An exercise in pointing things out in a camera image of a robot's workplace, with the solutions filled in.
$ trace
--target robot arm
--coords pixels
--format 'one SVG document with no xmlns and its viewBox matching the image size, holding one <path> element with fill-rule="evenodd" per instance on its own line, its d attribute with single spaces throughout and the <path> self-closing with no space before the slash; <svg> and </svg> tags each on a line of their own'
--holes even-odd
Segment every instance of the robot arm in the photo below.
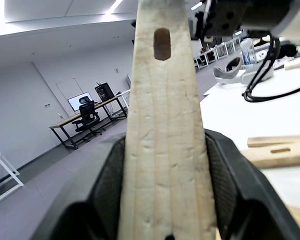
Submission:
<svg viewBox="0 0 300 240">
<path fill-rule="evenodd" d="M 300 0 L 206 0 L 196 36 L 232 36 L 240 28 L 251 38 L 269 33 L 300 44 Z"/>
</svg>

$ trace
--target computer tower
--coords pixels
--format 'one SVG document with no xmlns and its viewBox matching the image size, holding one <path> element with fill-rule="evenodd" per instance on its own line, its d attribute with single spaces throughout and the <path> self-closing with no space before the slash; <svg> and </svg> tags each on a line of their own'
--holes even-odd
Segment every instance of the computer tower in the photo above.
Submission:
<svg viewBox="0 0 300 240">
<path fill-rule="evenodd" d="M 105 102 L 115 97 L 114 93 L 111 91 L 111 88 L 109 87 L 109 84 L 107 82 L 99 86 L 96 86 L 94 89 L 96 93 L 99 95 L 102 102 Z"/>
</svg>

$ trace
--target office chair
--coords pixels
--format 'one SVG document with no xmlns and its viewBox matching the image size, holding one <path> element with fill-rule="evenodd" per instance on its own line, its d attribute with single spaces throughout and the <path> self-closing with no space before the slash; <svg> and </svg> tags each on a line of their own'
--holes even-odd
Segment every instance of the office chair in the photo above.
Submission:
<svg viewBox="0 0 300 240">
<path fill-rule="evenodd" d="M 92 130 L 92 128 L 100 122 L 100 117 L 98 116 L 98 113 L 95 112 L 95 101 L 90 101 L 89 99 L 85 99 L 85 97 L 82 97 L 79 99 L 79 102 L 81 104 L 83 103 L 83 105 L 79 107 L 82 119 L 73 121 L 72 124 L 76 125 L 75 131 L 77 133 L 83 132 L 85 130 L 90 130 L 90 132 L 82 138 L 83 141 L 90 142 L 88 138 L 90 138 L 91 136 L 96 136 L 97 134 L 102 135 L 100 131 Z"/>
</svg>

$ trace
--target black desk leg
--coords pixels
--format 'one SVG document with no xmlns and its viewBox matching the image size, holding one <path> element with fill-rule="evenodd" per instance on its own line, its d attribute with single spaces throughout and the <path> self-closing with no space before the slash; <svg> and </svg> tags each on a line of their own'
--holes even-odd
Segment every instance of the black desk leg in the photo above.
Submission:
<svg viewBox="0 0 300 240">
<path fill-rule="evenodd" d="M 108 118 L 110 119 L 110 121 L 113 121 L 113 118 L 110 116 L 110 114 L 108 113 L 107 109 L 105 108 L 105 106 L 102 106 L 103 110 L 105 111 L 105 113 L 107 114 Z"/>
<path fill-rule="evenodd" d="M 65 146 L 65 147 L 67 147 L 67 145 L 65 144 L 65 142 L 61 139 L 61 137 L 56 132 L 56 130 L 54 130 L 53 128 L 51 128 L 51 130 L 56 135 L 56 137 L 59 139 L 59 141 L 62 143 L 62 145 Z"/>
<path fill-rule="evenodd" d="M 72 139 L 72 137 L 70 137 L 70 135 L 67 133 L 67 131 L 64 129 L 63 126 L 60 127 L 62 132 L 66 135 L 66 137 L 69 139 L 70 143 L 72 144 L 72 146 L 65 146 L 66 148 L 69 148 L 69 149 L 78 149 L 78 146 L 77 144 L 75 143 L 75 141 Z"/>
<path fill-rule="evenodd" d="M 124 107 L 122 106 L 121 102 L 119 101 L 119 98 L 117 98 L 116 101 L 118 102 L 118 104 L 119 104 L 119 106 L 120 106 L 120 108 L 121 108 L 123 114 L 124 114 L 125 117 L 127 118 L 127 117 L 128 117 L 128 116 L 127 116 L 127 113 L 126 113 Z"/>
</svg>

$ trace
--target plastic bottle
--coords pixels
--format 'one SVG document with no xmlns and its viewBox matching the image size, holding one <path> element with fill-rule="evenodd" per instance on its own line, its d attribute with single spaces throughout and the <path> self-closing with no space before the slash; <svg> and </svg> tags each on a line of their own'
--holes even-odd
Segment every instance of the plastic bottle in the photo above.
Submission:
<svg viewBox="0 0 300 240">
<path fill-rule="evenodd" d="M 255 53 L 254 42 L 251 38 L 246 38 L 240 44 L 242 51 L 242 58 L 245 65 L 256 64 L 257 58 Z"/>
</svg>

